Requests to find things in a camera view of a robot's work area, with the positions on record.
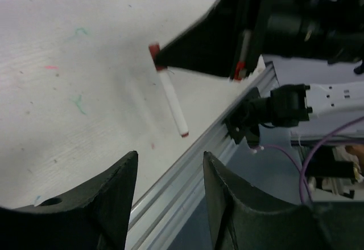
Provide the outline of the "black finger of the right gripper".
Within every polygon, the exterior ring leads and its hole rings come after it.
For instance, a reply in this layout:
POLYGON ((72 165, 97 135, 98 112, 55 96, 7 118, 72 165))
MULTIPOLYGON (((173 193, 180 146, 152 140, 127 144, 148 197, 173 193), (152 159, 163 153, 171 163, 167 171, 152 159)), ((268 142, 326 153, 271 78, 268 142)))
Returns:
POLYGON ((244 0, 216 0, 200 19, 156 54, 156 65, 218 77, 232 71, 244 0))

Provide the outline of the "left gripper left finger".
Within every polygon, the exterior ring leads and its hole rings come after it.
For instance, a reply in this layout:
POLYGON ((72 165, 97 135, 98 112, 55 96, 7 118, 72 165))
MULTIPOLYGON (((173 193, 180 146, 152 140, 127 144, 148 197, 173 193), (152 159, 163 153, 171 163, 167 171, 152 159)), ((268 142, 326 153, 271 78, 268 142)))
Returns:
POLYGON ((1 208, 1 249, 124 249, 137 172, 131 151, 38 206, 1 208))

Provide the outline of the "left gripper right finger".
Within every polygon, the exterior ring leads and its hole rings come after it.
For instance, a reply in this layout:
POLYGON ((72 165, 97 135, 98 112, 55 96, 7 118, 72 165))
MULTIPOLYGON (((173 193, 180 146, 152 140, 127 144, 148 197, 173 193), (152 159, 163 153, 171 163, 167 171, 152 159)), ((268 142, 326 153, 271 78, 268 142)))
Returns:
POLYGON ((294 205, 203 157, 213 249, 363 249, 363 203, 294 205))

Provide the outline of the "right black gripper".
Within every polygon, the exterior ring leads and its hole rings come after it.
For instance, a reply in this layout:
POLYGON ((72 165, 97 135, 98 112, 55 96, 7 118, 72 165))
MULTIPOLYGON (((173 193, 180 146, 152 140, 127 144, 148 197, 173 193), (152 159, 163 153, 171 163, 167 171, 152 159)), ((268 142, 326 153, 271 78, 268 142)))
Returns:
POLYGON ((250 0, 235 78, 248 77, 260 54, 360 63, 363 73, 363 0, 250 0))

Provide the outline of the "red capped white pen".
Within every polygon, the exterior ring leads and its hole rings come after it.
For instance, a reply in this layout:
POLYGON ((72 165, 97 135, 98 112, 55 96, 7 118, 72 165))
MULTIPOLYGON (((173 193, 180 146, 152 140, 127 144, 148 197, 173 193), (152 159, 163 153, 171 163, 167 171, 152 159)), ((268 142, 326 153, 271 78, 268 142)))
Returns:
POLYGON ((172 114, 172 117, 175 121, 177 130, 182 138, 189 136, 189 129, 187 122, 184 118, 179 100, 177 98, 177 94, 171 82, 171 78, 168 74, 168 68, 166 66, 158 65, 156 63, 156 56, 160 51, 160 46, 158 43, 152 43, 148 46, 151 57, 153 59, 155 68, 160 77, 160 81, 162 83, 162 87, 164 89, 164 93, 167 98, 167 102, 172 114))

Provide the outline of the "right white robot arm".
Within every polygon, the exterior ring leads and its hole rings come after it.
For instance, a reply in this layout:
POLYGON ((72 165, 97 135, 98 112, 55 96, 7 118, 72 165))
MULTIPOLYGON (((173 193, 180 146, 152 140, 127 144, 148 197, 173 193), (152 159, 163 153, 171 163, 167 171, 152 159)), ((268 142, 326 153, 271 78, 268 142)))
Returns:
MULTIPOLYGON (((357 63, 356 72, 363 72, 363 0, 217 0, 152 57, 157 67, 242 80, 262 54, 357 63)), ((243 100, 226 123, 236 129, 265 123, 289 128, 362 107, 362 87, 284 85, 267 98, 243 100)))

